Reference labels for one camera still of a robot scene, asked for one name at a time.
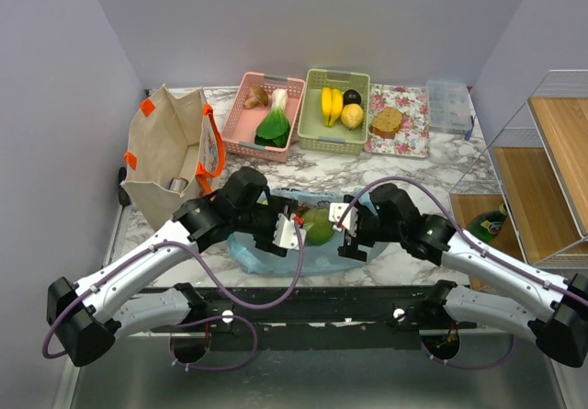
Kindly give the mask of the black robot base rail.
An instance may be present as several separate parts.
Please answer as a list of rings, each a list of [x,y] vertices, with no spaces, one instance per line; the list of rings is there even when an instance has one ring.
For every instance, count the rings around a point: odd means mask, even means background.
[[[420,333],[455,335],[460,324],[444,311],[441,297],[452,287],[296,288],[275,307],[248,309],[216,288],[180,289],[187,294],[190,327],[173,331],[170,347],[180,360],[217,352],[332,350],[391,347],[417,349]]]

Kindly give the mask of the light blue plastic grocery bag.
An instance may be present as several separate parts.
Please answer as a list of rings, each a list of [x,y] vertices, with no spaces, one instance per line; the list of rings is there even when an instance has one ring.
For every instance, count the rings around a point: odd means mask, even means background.
[[[316,193],[284,187],[272,188],[270,193],[295,199],[299,203],[298,211],[311,208],[328,210],[332,202],[344,201],[344,194],[338,192]],[[338,247],[343,245],[342,233],[334,233],[328,242],[321,245],[312,245],[310,239],[309,236],[305,239],[302,276],[322,276],[364,265],[362,261],[338,255]],[[286,256],[280,257],[254,245],[254,237],[246,233],[234,233],[227,241],[230,255],[244,272],[269,277],[294,277],[298,266],[297,251],[288,251]]]

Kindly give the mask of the green cabbage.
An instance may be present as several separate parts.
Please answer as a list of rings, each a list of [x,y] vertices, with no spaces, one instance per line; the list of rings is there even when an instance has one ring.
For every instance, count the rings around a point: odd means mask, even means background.
[[[302,228],[306,232],[306,245],[323,245],[334,236],[332,223],[329,221],[329,211],[324,208],[310,208],[301,216]]]

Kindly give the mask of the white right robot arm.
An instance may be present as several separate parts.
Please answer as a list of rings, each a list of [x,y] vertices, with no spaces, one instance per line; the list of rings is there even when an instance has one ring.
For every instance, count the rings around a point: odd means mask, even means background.
[[[454,321],[501,329],[534,342],[560,364],[581,367],[587,358],[586,276],[565,278],[511,257],[463,230],[447,210],[422,214],[398,180],[384,177],[330,206],[333,228],[345,235],[340,256],[364,260],[359,246],[398,243],[414,258],[477,278],[496,293],[444,283],[441,295],[424,303],[424,320],[435,328]],[[362,194],[369,207],[361,204]]]

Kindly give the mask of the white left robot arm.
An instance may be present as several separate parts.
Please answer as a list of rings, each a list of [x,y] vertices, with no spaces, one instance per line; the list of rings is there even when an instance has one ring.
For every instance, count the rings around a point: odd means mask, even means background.
[[[234,233],[252,235],[256,248],[275,256],[299,252],[304,234],[295,220],[297,207],[295,199],[271,193],[262,173],[240,168],[223,187],[184,202],[150,239],[108,267],[75,282],[65,277],[52,282],[43,357],[55,357],[49,344],[57,338],[62,353],[83,367],[127,335],[171,326],[192,331],[234,319],[232,312],[213,311],[187,284],[149,297],[137,294],[190,257],[201,262],[205,250]]]

